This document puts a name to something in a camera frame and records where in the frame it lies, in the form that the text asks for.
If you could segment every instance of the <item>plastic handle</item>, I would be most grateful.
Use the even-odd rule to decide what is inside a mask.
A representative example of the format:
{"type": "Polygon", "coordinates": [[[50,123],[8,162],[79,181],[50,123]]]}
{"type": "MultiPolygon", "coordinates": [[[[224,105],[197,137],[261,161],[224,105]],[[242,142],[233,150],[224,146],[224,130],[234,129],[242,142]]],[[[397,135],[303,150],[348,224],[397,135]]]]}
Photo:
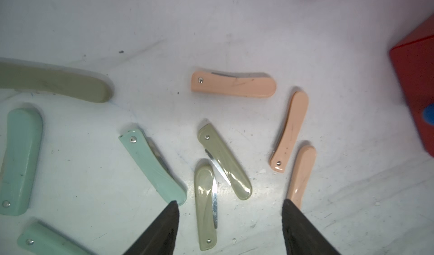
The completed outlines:
{"type": "Polygon", "coordinates": [[[306,116],[308,105],[309,98],[307,97],[306,93],[302,91],[297,91],[294,93],[291,99],[288,118],[286,120],[282,138],[280,139],[279,145],[277,146],[277,149],[269,161],[270,167],[276,172],[283,173],[285,171],[286,165],[288,164],[288,160],[290,159],[292,153],[292,149],[296,144],[304,117],[306,116]]]}
{"type": "Polygon", "coordinates": [[[142,131],[130,130],[121,135],[119,140],[165,202],[176,200],[181,206],[187,199],[187,192],[160,164],[142,131]]]}
{"type": "Polygon", "coordinates": [[[315,160],[316,149],[312,146],[302,147],[297,155],[286,198],[290,199],[298,209],[301,209],[301,200],[315,160]]]}
{"type": "Polygon", "coordinates": [[[35,222],[17,240],[18,246],[36,255],[90,255],[68,239],[35,222]]]}
{"type": "Polygon", "coordinates": [[[213,248],[217,243],[213,220],[213,181],[214,173],[210,165],[200,167],[194,175],[196,217],[198,219],[199,247],[201,251],[213,248]]]}
{"type": "Polygon", "coordinates": [[[7,115],[7,143],[0,184],[0,214],[22,215],[29,207],[42,136],[37,111],[20,108],[7,115]]]}
{"type": "Polygon", "coordinates": [[[249,178],[211,124],[199,130],[198,140],[220,164],[236,196],[242,200],[250,198],[252,185],[249,178]]]}
{"type": "Polygon", "coordinates": [[[0,89],[46,91],[97,103],[113,95],[108,84],[93,77],[11,63],[0,63],[0,89]]]}
{"type": "Polygon", "coordinates": [[[276,82],[271,77],[238,78],[197,71],[191,76],[191,91],[268,98],[276,92],[276,82]]]}

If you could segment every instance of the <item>olive green knife handle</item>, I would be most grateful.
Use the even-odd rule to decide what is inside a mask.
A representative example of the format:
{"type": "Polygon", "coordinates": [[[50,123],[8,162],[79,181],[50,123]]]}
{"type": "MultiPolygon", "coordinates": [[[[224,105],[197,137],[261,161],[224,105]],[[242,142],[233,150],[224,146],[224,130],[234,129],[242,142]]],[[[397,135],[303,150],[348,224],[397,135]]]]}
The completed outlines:
{"type": "Polygon", "coordinates": [[[113,95],[109,85],[100,79],[4,62],[0,62],[0,89],[46,91],[98,103],[113,95]]]}
{"type": "Polygon", "coordinates": [[[219,163],[236,194],[242,200],[252,195],[252,185],[232,152],[211,124],[205,125],[198,133],[199,142],[219,163]]]}
{"type": "Polygon", "coordinates": [[[17,244],[36,255],[90,255],[39,222],[30,225],[18,237],[17,244]]]}
{"type": "Polygon", "coordinates": [[[217,243],[213,220],[213,181],[214,173],[210,165],[201,166],[194,175],[194,196],[201,251],[213,248],[217,243]]]}
{"type": "Polygon", "coordinates": [[[167,203],[176,200],[181,206],[187,199],[187,192],[158,161],[143,132],[139,129],[133,129],[121,135],[119,140],[160,196],[167,203]]]}
{"type": "Polygon", "coordinates": [[[22,215],[29,207],[42,136],[42,118],[32,109],[7,115],[6,153],[1,168],[0,214],[22,215]]]}

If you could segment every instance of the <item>red box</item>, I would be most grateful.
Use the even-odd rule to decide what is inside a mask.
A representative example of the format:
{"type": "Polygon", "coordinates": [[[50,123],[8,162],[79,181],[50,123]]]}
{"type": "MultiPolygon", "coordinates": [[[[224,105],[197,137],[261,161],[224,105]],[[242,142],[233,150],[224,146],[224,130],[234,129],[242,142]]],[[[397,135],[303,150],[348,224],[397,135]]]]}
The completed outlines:
{"type": "Polygon", "coordinates": [[[434,157],[434,126],[422,111],[434,103],[434,15],[389,52],[407,105],[427,152],[434,157]]]}

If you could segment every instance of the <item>white table surface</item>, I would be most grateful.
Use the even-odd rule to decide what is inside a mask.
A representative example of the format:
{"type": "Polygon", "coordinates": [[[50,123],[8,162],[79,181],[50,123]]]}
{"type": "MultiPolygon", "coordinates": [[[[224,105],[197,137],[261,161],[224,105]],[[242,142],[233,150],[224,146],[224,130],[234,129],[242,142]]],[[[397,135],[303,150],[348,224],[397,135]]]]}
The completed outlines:
{"type": "Polygon", "coordinates": [[[434,0],[0,0],[0,57],[100,73],[115,87],[105,104],[0,91],[0,158],[10,110],[31,104],[44,121],[30,208],[0,216],[0,254],[29,254],[16,239],[34,220],[95,254],[122,254],[166,205],[118,140],[134,124],[188,187],[174,254],[285,254],[294,154],[284,174],[267,161],[294,87],[310,97],[298,145],[318,151],[304,214],[343,255],[432,254],[434,159],[388,50],[433,11],[434,0]],[[265,72],[277,91],[192,93],[196,68],[265,72]],[[205,118],[253,195],[240,201],[216,175],[218,243],[201,252],[193,172],[207,157],[196,138],[205,118]]]}

